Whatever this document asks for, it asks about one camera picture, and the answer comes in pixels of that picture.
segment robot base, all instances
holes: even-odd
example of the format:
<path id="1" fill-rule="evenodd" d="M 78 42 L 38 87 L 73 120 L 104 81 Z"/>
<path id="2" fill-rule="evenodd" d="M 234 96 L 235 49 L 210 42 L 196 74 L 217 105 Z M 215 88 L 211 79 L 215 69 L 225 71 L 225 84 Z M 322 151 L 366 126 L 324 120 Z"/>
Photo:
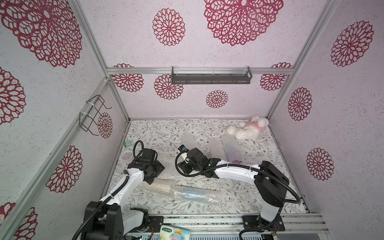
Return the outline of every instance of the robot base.
<path id="1" fill-rule="evenodd" d="M 243 216 L 243 225 L 245 230 L 255 229 L 258 227 L 262 227 L 261 225 L 265 226 L 267 224 L 268 222 L 264 223 L 262 220 L 259 221 L 259 215 Z M 284 223 L 283 223 L 283 220 L 281 219 L 281 216 L 279 216 L 275 224 L 273 224 L 269 228 L 261 230 L 260 232 L 263 232 L 263 231 L 275 232 L 276 230 L 278 230 L 279 232 L 285 231 Z"/>

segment pink shirt on toy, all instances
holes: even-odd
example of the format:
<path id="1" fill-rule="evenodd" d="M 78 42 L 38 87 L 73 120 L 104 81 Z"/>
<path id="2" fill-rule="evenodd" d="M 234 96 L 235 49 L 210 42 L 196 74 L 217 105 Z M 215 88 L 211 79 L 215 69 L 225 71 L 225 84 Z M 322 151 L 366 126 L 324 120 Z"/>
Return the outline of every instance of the pink shirt on toy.
<path id="1" fill-rule="evenodd" d="M 259 130 L 260 132 L 262 132 L 262 131 L 265 129 L 265 127 L 259 127 L 259 125 L 257 124 L 257 122 L 249 122 L 249 123 L 247 123 L 245 126 L 246 126 L 246 127 L 247 127 L 247 126 L 253 126 L 253 127 L 255 127 L 257 130 Z"/>

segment white plush bunny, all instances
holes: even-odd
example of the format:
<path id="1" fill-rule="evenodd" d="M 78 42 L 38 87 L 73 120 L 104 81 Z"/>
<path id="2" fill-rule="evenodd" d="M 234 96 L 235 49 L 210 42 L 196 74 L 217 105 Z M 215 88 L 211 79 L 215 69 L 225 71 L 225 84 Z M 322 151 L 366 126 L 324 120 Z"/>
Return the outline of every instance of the white plush bunny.
<path id="1" fill-rule="evenodd" d="M 248 123 L 241 122 L 240 128 L 230 126 L 227 128 L 227 133 L 235 135 L 237 139 L 258 139 L 260 133 L 264 130 L 265 126 L 269 124 L 268 119 L 255 116 Z"/>

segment cable tie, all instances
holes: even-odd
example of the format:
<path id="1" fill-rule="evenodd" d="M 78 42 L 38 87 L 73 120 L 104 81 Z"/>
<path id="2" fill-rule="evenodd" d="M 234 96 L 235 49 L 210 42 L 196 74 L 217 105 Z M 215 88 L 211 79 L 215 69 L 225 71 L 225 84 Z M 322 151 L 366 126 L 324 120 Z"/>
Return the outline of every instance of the cable tie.
<path id="1" fill-rule="evenodd" d="M 84 114 L 88 115 L 90 118 L 92 118 L 92 116 L 91 116 L 91 115 L 89 115 L 88 113 L 85 113 L 85 112 L 81 112 L 81 113 L 84 113 Z"/>

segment red flower pattern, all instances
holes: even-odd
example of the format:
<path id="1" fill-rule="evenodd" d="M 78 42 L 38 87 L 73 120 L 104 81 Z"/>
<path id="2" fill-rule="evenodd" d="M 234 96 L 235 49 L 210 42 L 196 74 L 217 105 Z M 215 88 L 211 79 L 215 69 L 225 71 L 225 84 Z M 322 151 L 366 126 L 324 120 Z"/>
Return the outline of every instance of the red flower pattern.
<path id="1" fill-rule="evenodd" d="M 114 67 L 133 68 L 131 65 L 125 63 L 119 63 Z M 136 92 L 140 90 L 144 84 L 141 74 L 113 74 L 112 79 L 116 83 L 116 86 L 127 92 Z"/>
<path id="2" fill-rule="evenodd" d="M 0 125 L 18 118 L 24 107 L 24 88 L 19 80 L 0 67 Z"/>
<path id="3" fill-rule="evenodd" d="M 4 222 L 4 219 L 8 216 L 8 213 L 15 206 L 14 202 L 7 202 L 0 207 L 0 226 Z"/>
<path id="4" fill-rule="evenodd" d="M 327 180 L 333 174 L 332 157 L 324 149 L 312 149 L 307 156 L 307 167 L 310 173 L 319 180 Z"/>
<path id="5" fill-rule="evenodd" d="M 336 66 L 347 66 L 361 58 L 368 50 L 373 36 L 372 25 L 355 22 L 344 29 L 333 43 L 331 60 Z"/>
<path id="6" fill-rule="evenodd" d="M 214 90 L 207 95 L 205 102 L 211 108 L 220 108 L 224 106 L 228 101 L 228 95 L 221 90 Z"/>
<path id="7" fill-rule="evenodd" d="M 35 208 L 32 207 L 17 229 L 14 240 L 31 240 L 36 235 L 37 225 L 37 213 L 35 212 Z"/>
<path id="8" fill-rule="evenodd" d="M 102 113 L 99 117 L 97 125 L 100 135 L 103 138 L 109 138 L 113 127 L 111 116 L 108 113 Z"/>
<path id="9" fill-rule="evenodd" d="M 273 68 L 290 68 L 290 63 L 278 63 L 272 66 Z M 260 79 L 260 85 L 262 88 L 268 91 L 273 91 L 281 88 L 281 85 L 287 78 L 285 74 L 263 74 Z"/>
<path id="10" fill-rule="evenodd" d="M 45 185 L 51 192 L 64 193 L 70 190 L 79 179 L 82 167 L 83 159 L 81 158 L 81 153 L 75 146 L 70 146 Z"/>
<path id="11" fill-rule="evenodd" d="M 204 0 L 208 28 L 222 43 L 244 45 L 266 32 L 283 0 Z"/>
<path id="12" fill-rule="evenodd" d="M 295 121 L 307 117 L 312 107 L 312 96 L 306 88 L 296 89 L 288 101 L 288 112 Z"/>
<path id="13" fill-rule="evenodd" d="M 183 18 L 173 9 L 163 8 L 158 11 L 152 23 L 156 38 L 166 46 L 174 46 L 184 37 Z"/>
<path id="14" fill-rule="evenodd" d="M 66 68 L 80 58 L 82 36 L 67 0 L 0 0 L 0 15 L 37 59 Z"/>
<path id="15" fill-rule="evenodd" d="M 154 83 L 156 93 L 164 99 L 175 99 L 181 96 L 183 85 L 173 85 L 171 75 L 163 74 L 156 78 Z"/>

